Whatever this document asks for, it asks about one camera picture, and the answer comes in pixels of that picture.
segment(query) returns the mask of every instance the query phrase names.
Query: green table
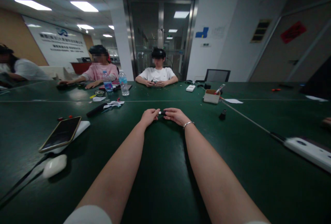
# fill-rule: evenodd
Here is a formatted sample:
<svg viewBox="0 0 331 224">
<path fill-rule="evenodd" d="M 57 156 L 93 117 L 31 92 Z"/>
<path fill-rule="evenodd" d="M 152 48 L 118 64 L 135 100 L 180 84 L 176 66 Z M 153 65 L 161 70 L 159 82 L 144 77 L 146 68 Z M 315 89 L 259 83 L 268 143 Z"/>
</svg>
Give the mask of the green table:
<svg viewBox="0 0 331 224">
<path fill-rule="evenodd" d="M 0 209 L 1 223 L 62 223 L 147 108 L 175 107 L 193 120 L 233 170 L 245 190 L 272 223 L 323 223 L 329 220 L 331 176 L 287 150 L 265 131 L 224 105 L 205 103 L 204 90 L 186 92 L 184 83 L 146 88 L 130 82 L 121 108 L 87 118 L 100 103 L 89 103 L 94 90 L 58 91 L 45 81 L 0 95 L 0 175 L 2 196 L 41 157 L 38 148 L 59 117 L 82 116 L 91 126 L 64 153 L 68 165 L 48 180 L 38 177 L 42 165 Z M 224 98 L 264 128 L 283 136 L 307 136 L 326 146 L 330 133 L 319 127 L 331 116 L 329 102 L 307 100 L 295 89 L 272 92 L 277 83 L 227 83 Z M 212 84 L 213 89 L 219 85 Z M 227 109 L 225 121 L 218 119 Z M 160 119 L 145 133 L 141 163 L 122 223 L 209 223 L 188 160 L 182 128 Z"/>
</svg>

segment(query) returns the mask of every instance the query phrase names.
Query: pink shirt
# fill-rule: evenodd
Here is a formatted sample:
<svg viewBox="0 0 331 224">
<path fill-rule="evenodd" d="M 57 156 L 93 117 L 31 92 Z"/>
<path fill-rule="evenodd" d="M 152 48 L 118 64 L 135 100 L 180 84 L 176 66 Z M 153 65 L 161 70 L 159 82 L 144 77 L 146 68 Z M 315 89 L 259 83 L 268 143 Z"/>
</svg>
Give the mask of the pink shirt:
<svg viewBox="0 0 331 224">
<path fill-rule="evenodd" d="M 107 74 L 110 76 L 112 81 L 118 79 L 117 67 L 114 64 L 108 65 L 99 65 L 91 64 L 89 69 L 82 74 L 87 81 L 97 81 L 102 79 L 103 71 L 107 71 Z"/>
</svg>

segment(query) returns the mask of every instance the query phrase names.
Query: reception desk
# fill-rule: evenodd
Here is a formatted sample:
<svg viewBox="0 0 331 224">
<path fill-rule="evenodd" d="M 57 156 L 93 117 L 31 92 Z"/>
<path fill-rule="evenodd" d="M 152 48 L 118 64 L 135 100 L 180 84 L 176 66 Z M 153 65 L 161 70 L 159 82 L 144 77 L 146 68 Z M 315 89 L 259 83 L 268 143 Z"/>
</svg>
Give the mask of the reception desk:
<svg viewBox="0 0 331 224">
<path fill-rule="evenodd" d="M 71 62 L 71 65 L 73 67 L 73 70 L 75 71 L 76 74 L 83 74 L 85 71 L 87 71 L 90 67 L 92 62 Z"/>
</svg>

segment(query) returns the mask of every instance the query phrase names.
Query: smartphone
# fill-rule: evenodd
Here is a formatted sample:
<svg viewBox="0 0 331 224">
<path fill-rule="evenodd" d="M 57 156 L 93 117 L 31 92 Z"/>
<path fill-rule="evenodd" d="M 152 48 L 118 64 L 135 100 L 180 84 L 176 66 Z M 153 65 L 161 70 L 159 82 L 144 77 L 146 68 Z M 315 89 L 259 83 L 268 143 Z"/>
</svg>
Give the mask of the smartphone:
<svg viewBox="0 0 331 224">
<path fill-rule="evenodd" d="M 39 152 L 44 153 L 70 144 L 75 136 L 81 119 L 82 117 L 79 116 L 60 121 L 46 142 L 40 147 Z"/>
</svg>

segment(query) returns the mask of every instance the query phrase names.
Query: plastic bottle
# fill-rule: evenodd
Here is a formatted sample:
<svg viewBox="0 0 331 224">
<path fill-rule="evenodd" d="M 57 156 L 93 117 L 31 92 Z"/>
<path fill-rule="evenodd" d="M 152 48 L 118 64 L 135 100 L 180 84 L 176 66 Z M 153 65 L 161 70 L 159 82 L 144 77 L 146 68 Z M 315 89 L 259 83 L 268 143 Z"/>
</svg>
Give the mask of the plastic bottle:
<svg viewBox="0 0 331 224">
<path fill-rule="evenodd" d="M 111 92 L 113 91 L 113 85 L 111 84 L 111 79 L 107 74 L 107 71 L 103 71 L 103 75 L 102 75 L 102 80 L 103 80 L 103 84 L 104 84 L 104 88 L 106 89 L 107 92 Z"/>
<path fill-rule="evenodd" d="M 123 70 L 120 70 L 120 74 L 118 75 L 118 80 L 121 84 L 121 91 L 123 96 L 128 96 L 130 94 L 128 90 L 128 80 L 127 76 L 124 74 Z"/>
</svg>

